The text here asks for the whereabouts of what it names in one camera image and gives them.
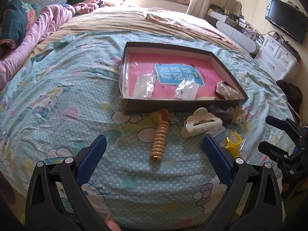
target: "blue gripper pad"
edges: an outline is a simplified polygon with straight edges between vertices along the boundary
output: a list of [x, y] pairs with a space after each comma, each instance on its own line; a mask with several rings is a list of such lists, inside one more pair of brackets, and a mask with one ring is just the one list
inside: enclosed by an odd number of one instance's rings
[[233, 183], [232, 168], [209, 135], [204, 136], [202, 149], [210, 160], [221, 183], [230, 187]]
[[102, 135], [78, 166], [76, 177], [78, 187], [89, 182], [94, 170], [105, 153], [106, 148], [107, 140], [106, 137]]

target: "white dresser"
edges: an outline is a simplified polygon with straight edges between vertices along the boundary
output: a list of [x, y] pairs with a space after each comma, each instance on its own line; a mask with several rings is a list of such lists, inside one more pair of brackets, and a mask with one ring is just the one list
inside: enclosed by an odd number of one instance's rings
[[267, 35], [255, 61], [277, 80], [291, 82], [299, 71], [296, 58], [279, 42]]

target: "white claw hair clip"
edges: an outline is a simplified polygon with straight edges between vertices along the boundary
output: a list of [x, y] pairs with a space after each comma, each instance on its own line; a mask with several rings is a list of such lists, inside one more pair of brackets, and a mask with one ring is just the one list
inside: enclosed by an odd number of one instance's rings
[[206, 108], [198, 108], [193, 115], [184, 122], [181, 135], [184, 138], [204, 134], [222, 125], [222, 120], [212, 113], [208, 113]]

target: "floral pillowcase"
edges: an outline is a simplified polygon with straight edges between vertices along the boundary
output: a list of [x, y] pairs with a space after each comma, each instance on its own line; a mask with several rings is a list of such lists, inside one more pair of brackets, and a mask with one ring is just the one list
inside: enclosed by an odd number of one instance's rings
[[0, 44], [17, 48], [26, 37], [27, 30], [36, 22], [39, 6], [20, 0], [10, 0], [3, 10], [0, 24]]

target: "light blue bed sheet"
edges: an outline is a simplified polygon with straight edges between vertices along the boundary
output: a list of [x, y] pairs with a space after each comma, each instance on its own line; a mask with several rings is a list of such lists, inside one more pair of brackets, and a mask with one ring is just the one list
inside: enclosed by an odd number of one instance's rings
[[[265, 123], [267, 115], [292, 118], [286, 97], [249, 57], [210, 42], [163, 35], [68, 34], [31, 58], [0, 94], [0, 170], [20, 193], [27, 194], [38, 161], [59, 163], [102, 133], [107, 151], [90, 182], [83, 185], [102, 217], [112, 212], [123, 227], [168, 230], [200, 224], [215, 208], [225, 185], [201, 150], [203, 137], [181, 137], [187, 113], [171, 113], [161, 163], [149, 159], [156, 127], [149, 114], [121, 113], [118, 71], [127, 41], [213, 52], [249, 97], [243, 105], [246, 126], [229, 126], [246, 138], [241, 157], [256, 165], [269, 161], [258, 151], [262, 140], [289, 152], [293, 149], [284, 132]], [[64, 206], [72, 211], [61, 187], [60, 193]]]

